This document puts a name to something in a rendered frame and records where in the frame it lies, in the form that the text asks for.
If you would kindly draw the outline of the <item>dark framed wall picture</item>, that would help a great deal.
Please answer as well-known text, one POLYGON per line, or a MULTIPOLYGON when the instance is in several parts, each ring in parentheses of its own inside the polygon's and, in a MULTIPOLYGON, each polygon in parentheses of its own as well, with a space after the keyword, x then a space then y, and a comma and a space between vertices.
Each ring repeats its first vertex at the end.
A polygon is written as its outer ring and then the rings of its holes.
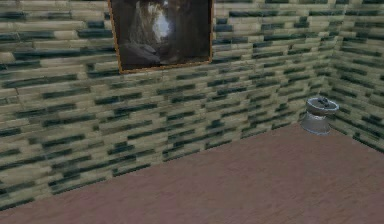
POLYGON ((119 72, 212 61, 213 0, 108 0, 119 72))

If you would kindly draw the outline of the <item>grey metal bin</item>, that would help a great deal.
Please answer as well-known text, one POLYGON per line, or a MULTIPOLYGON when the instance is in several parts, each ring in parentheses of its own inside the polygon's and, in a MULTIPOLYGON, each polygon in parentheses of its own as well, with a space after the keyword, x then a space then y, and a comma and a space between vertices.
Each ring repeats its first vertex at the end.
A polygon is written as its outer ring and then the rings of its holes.
POLYGON ((312 134, 327 135, 330 133, 327 117, 338 110, 339 105, 326 97, 309 98, 306 101, 306 113, 300 125, 312 134))

